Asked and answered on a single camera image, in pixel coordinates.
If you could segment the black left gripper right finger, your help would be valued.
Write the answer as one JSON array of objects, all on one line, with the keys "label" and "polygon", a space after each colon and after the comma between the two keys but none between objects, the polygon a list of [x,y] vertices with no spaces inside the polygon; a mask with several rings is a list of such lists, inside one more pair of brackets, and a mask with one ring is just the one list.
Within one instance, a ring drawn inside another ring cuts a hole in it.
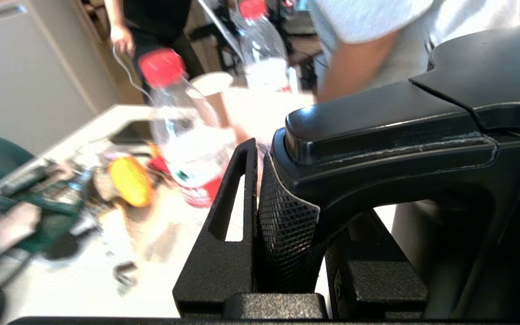
[{"label": "black left gripper right finger", "polygon": [[325,254],[334,319],[419,319],[429,291],[374,211],[359,214]]}]

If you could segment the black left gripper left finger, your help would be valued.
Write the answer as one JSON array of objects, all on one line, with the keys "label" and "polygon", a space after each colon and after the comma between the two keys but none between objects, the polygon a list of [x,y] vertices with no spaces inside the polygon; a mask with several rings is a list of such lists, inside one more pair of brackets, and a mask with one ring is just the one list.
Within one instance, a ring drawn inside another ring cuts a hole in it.
[{"label": "black left gripper left finger", "polygon": [[181,317],[320,317],[312,247],[320,209],[280,182],[270,156],[237,146],[173,288]]}]

